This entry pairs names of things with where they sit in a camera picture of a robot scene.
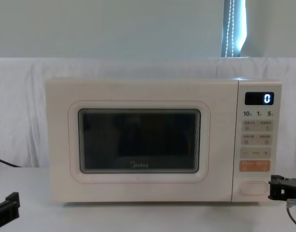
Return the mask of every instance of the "white wall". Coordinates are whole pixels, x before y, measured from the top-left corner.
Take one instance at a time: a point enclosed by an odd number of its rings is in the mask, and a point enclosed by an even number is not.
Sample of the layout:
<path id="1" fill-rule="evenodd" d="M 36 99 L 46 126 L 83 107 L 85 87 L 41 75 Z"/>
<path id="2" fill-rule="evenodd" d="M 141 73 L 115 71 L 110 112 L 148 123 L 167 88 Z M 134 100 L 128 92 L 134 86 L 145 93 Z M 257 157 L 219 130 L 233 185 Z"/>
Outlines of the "white wall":
<path id="1" fill-rule="evenodd" d="M 246 0 L 242 56 L 296 57 L 296 0 Z"/>
<path id="2" fill-rule="evenodd" d="M 223 0 L 0 0 L 0 57 L 221 54 Z"/>

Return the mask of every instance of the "button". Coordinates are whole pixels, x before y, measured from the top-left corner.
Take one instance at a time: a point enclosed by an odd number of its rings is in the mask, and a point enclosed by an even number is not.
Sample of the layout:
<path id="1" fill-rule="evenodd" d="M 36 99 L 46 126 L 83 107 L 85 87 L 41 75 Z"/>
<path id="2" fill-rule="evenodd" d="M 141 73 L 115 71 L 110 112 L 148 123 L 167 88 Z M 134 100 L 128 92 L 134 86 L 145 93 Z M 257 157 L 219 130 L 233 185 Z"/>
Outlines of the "button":
<path id="1" fill-rule="evenodd" d="M 268 191 L 265 182 L 248 181 L 239 185 L 238 191 L 241 195 L 263 195 Z"/>
<path id="2" fill-rule="evenodd" d="M 272 134 L 258 134 L 256 136 L 257 145 L 272 145 Z"/>
<path id="3" fill-rule="evenodd" d="M 273 131 L 273 120 L 243 120 L 242 131 Z"/>
<path id="4" fill-rule="evenodd" d="M 255 134 L 242 134 L 241 135 L 242 145 L 257 145 L 257 139 Z"/>
<path id="5" fill-rule="evenodd" d="M 241 160 L 239 162 L 241 172 L 269 172 L 269 160 Z"/>
<path id="6" fill-rule="evenodd" d="M 269 159 L 270 147 L 242 147 L 240 157 L 242 159 Z"/>

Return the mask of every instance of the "midea logo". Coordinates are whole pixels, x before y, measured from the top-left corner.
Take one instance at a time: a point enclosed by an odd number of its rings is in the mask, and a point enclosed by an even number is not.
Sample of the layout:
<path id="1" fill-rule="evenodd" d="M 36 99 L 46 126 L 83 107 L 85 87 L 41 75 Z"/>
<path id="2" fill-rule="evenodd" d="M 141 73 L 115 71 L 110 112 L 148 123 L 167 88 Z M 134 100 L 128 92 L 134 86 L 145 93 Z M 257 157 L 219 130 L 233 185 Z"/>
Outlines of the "midea logo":
<path id="1" fill-rule="evenodd" d="M 132 161 L 130 163 L 130 168 L 148 168 L 148 164 L 147 163 L 138 163 L 138 162 Z"/>

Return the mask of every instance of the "orange button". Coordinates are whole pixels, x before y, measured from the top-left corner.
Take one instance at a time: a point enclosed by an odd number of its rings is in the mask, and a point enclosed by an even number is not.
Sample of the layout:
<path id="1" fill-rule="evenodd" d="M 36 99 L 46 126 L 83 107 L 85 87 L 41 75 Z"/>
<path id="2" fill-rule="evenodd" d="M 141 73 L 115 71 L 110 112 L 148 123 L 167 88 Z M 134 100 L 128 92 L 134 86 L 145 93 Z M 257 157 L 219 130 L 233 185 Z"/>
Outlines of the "orange button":
<path id="1" fill-rule="evenodd" d="M 269 160 L 241 160 L 239 163 L 241 172 L 269 172 Z"/>

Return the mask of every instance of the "white cloth backdrop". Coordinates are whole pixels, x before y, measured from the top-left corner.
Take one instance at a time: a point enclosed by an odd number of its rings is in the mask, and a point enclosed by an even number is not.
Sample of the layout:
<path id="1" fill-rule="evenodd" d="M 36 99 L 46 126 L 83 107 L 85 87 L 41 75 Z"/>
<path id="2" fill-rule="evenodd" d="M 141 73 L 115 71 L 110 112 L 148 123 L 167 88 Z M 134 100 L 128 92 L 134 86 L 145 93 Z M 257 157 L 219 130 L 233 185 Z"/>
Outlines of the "white cloth backdrop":
<path id="1" fill-rule="evenodd" d="M 210 58 L 168 63 L 94 59 L 0 58 L 0 159 L 48 166 L 44 80 L 87 78 L 233 78 L 282 81 L 277 169 L 296 167 L 296 58 Z"/>

